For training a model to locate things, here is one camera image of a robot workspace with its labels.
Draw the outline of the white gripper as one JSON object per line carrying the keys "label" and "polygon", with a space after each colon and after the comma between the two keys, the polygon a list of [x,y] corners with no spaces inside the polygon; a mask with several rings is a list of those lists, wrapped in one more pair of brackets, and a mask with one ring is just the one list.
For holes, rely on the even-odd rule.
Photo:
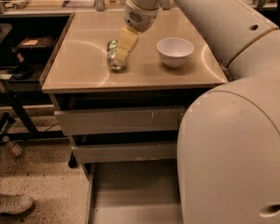
{"label": "white gripper", "polygon": [[138,41],[138,32],[147,31],[157,18],[159,10],[147,10],[126,1],[124,20],[128,26],[121,30],[115,58],[124,62]]}

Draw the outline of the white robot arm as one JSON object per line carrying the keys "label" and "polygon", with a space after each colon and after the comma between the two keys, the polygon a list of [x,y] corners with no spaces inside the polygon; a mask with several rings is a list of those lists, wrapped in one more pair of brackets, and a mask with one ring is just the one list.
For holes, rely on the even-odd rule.
{"label": "white robot arm", "polygon": [[[280,224],[280,29],[241,0],[174,0],[231,82],[194,101],[177,139],[184,224]],[[127,0],[144,32],[161,0]]]}

